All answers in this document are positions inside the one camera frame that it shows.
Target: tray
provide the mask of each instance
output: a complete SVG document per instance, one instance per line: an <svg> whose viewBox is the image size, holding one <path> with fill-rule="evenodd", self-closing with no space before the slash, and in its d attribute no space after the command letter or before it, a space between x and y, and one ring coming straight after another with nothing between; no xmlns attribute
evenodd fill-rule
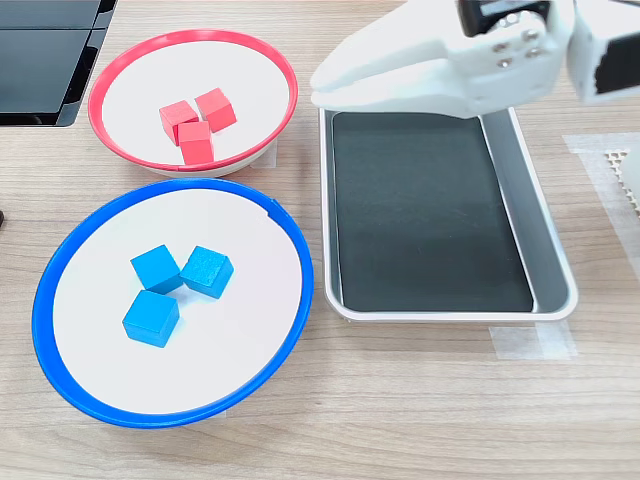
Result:
<svg viewBox="0 0 640 480"><path fill-rule="evenodd" d="M320 110L325 294L354 322L555 321L578 292L517 123Z"/></svg>

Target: blue rim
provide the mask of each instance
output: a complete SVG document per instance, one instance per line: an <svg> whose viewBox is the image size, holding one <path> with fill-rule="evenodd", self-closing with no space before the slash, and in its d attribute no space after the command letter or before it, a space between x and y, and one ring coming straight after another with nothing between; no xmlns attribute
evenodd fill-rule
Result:
<svg viewBox="0 0 640 480"><path fill-rule="evenodd" d="M170 414L142 414L120 410L103 403L87 393L71 376L64 365L53 333L53 301L58 282L69 260L78 248L107 220L127 208L151 197L187 189L220 190L247 198L262 208L289 235L302 269L300 306L293 326L271 361L249 382L230 395L200 408ZM51 385L71 405L98 420L130 428L166 428L185 425L216 415L255 392L284 363L293 350L307 322L313 298L313 264L309 246L293 218L276 202L250 187L219 179L180 179L154 183L129 192L91 214L60 245L53 254L38 285L33 304L31 329L33 345L40 366Z"/></svg>

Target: wooden table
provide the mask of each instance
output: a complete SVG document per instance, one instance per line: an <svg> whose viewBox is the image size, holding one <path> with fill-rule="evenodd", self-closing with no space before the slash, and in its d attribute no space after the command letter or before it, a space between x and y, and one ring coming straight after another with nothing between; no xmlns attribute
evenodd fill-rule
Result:
<svg viewBox="0 0 640 480"><path fill-rule="evenodd" d="M232 180L277 198L310 244L313 312L294 353L226 418L164 431L102 424L45 379L31 306L47 261L89 213L161 177L110 153L86 105L68 129L0 130L0 478L640 478L640 288L563 134L640 131L640 99L580 107L565 79L519 109L581 291L570 320L579 355L496 358L486 326L353 326L324 301L311 73L347 34L396 4L121 2L96 74L171 30L215 27L280 49L301 85L275 170Z"/></svg>

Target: black mat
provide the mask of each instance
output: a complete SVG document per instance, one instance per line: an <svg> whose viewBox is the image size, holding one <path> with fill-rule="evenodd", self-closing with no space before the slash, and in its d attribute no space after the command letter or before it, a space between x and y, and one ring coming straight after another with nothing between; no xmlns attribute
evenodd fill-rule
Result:
<svg viewBox="0 0 640 480"><path fill-rule="evenodd" d="M532 310L478 119L342 113L333 125L346 307Z"/></svg>

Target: black object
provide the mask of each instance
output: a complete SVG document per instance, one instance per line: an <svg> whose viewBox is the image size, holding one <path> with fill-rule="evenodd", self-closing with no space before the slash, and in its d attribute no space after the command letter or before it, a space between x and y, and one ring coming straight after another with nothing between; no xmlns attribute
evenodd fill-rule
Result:
<svg viewBox="0 0 640 480"><path fill-rule="evenodd" d="M343 303L360 312L531 312L480 121L333 119Z"/></svg>
<svg viewBox="0 0 640 480"><path fill-rule="evenodd" d="M115 0L0 0L0 125L71 125Z"/></svg>
<svg viewBox="0 0 640 480"><path fill-rule="evenodd" d="M540 14L546 22L550 3L531 0L459 0L458 8L465 35L475 37L487 33L501 18L523 10Z"/></svg>
<svg viewBox="0 0 640 480"><path fill-rule="evenodd" d="M632 7L640 7L640 3L638 0L612 0L616 3L626 3L627 5L631 5Z"/></svg>
<svg viewBox="0 0 640 480"><path fill-rule="evenodd" d="M640 34L609 42L607 52L596 69L598 94L640 85Z"/></svg>

